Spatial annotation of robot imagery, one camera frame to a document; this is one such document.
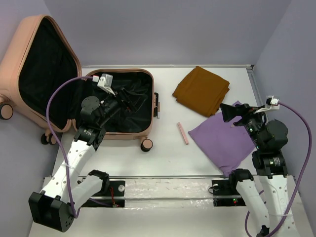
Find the purple garment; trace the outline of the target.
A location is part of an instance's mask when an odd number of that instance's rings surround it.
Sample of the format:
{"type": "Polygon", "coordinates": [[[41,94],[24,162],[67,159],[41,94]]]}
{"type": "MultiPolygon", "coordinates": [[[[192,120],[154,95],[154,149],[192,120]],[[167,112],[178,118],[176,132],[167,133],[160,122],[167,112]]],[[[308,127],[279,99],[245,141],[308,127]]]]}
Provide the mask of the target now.
{"type": "Polygon", "coordinates": [[[224,122],[223,115],[219,112],[188,132],[202,152],[226,177],[255,149],[246,129],[243,126],[233,126],[240,119],[237,116],[230,122],[224,122]]]}

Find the mustard brown cloth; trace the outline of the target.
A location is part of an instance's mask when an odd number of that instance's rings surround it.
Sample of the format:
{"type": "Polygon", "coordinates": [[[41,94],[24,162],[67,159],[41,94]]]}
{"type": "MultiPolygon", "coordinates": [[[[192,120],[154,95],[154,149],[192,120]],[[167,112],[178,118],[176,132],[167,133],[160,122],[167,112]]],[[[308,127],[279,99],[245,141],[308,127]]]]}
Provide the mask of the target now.
{"type": "Polygon", "coordinates": [[[181,105],[210,117],[218,111],[229,85],[222,77],[196,66],[181,80],[172,95],[181,105]]]}

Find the pink stick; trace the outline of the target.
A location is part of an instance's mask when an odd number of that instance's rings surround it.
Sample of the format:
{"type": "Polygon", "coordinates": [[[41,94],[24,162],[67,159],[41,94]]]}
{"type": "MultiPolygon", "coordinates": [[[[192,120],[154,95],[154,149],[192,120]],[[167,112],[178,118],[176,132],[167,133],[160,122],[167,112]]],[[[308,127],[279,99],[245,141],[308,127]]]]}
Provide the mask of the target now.
{"type": "Polygon", "coordinates": [[[187,138],[187,136],[186,136],[186,133],[185,133],[185,131],[184,131],[184,129],[183,129],[181,123],[178,122],[178,123],[177,123],[177,126],[178,126],[178,128],[179,128],[179,131],[180,131],[180,133],[181,133],[181,136],[182,136],[182,138],[183,138],[183,140],[184,140],[185,145],[188,145],[188,144],[189,144],[189,140],[188,140],[188,138],[187,138]]]}

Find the pink hard-shell suitcase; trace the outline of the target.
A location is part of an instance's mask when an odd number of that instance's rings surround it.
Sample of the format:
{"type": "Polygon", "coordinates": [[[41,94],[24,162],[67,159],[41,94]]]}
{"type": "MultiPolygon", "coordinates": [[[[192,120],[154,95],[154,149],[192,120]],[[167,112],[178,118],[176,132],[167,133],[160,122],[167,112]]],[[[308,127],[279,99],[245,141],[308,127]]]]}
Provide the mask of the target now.
{"type": "Polygon", "coordinates": [[[97,86],[102,74],[113,76],[114,92],[125,88],[138,94],[139,110],[118,112],[105,125],[106,140],[140,140],[148,152],[148,138],[157,116],[154,78],[143,69],[98,69],[82,75],[80,62],[56,21],[48,15],[24,18],[0,64],[0,117],[18,111],[42,127],[43,144],[55,144],[52,131],[64,133],[82,124],[81,103],[89,96],[107,100],[111,94],[97,86]]]}

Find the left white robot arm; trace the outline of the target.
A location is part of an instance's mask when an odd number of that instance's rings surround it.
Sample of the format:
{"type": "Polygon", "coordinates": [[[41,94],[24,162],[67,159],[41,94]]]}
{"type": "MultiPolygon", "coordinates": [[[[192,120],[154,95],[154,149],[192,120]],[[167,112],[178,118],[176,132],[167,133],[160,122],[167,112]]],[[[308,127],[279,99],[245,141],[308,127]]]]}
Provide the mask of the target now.
{"type": "Polygon", "coordinates": [[[138,95],[123,88],[107,100],[89,96],[82,101],[82,124],[69,151],[63,153],[64,161],[43,189],[29,197],[35,223],[65,232],[78,218],[83,204],[94,194],[104,195],[108,192],[110,181],[106,172],[93,170],[81,183],[78,183],[78,177],[103,141],[106,123],[118,112],[128,114],[137,111],[138,99],[138,95]]]}

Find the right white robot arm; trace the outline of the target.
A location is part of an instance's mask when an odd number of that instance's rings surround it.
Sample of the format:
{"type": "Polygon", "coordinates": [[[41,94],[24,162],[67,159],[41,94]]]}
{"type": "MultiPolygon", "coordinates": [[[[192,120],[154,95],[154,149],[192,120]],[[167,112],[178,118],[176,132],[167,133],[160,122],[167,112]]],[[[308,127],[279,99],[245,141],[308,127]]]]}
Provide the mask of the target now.
{"type": "Polygon", "coordinates": [[[266,112],[279,109],[278,99],[270,99],[266,105],[251,107],[242,105],[220,105],[224,122],[235,117],[240,120],[234,126],[243,126],[256,151],[252,153],[252,162],[258,179],[263,187],[265,199],[262,199],[249,170],[236,169],[229,175],[228,190],[240,194],[251,217],[259,237],[298,237],[289,205],[288,172],[281,148],[288,142],[288,129],[278,120],[266,121],[266,112]]]}

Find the aluminium rail front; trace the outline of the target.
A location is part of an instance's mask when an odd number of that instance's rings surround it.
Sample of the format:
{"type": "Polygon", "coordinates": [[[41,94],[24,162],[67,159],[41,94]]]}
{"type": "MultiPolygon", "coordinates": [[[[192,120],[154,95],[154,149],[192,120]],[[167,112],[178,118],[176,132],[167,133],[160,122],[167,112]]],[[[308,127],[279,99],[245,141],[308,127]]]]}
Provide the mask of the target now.
{"type": "Polygon", "coordinates": [[[110,175],[110,179],[216,179],[227,178],[224,175],[134,175],[134,176],[114,176],[110,175]]]}

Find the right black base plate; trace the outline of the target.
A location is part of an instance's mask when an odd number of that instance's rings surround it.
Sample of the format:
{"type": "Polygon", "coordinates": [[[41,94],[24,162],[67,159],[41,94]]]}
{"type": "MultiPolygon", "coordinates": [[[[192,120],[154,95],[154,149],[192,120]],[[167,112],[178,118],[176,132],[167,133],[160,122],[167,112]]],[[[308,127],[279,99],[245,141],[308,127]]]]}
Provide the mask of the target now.
{"type": "Polygon", "coordinates": [[[228,179],[213,179],[208,192],[213,195],[215,207],[246,206],[241,195],[230,185],[228,179]]]}

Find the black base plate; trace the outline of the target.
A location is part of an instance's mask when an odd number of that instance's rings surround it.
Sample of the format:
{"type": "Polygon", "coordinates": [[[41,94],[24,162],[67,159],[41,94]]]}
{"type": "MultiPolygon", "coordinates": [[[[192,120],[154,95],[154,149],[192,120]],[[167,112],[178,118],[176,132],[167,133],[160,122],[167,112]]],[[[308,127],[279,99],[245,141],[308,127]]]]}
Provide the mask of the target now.
{"type": "Polygon", "coordinates": [[[215,207],[246,206],[241,195],[230,185],[228,179],[213,179],[208,192],[213,195],[215,207]]]}
{"type": "Polygon", "coordinates": [[[94,194],[82,207],[123,208],[125,207],[125,181],[110,180],[106,191],[94,194]]]}

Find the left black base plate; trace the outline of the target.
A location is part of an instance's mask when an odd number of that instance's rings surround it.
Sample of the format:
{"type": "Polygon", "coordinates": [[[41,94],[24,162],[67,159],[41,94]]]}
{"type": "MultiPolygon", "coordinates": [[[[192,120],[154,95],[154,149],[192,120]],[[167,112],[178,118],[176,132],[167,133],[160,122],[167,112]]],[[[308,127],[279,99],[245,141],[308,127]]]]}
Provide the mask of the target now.
{"type": "Polygon", "coordinates": [[[123,208],[125,207],[125,181],[110,180],[106,191],[94,194],[82,207],[123,208]]]}

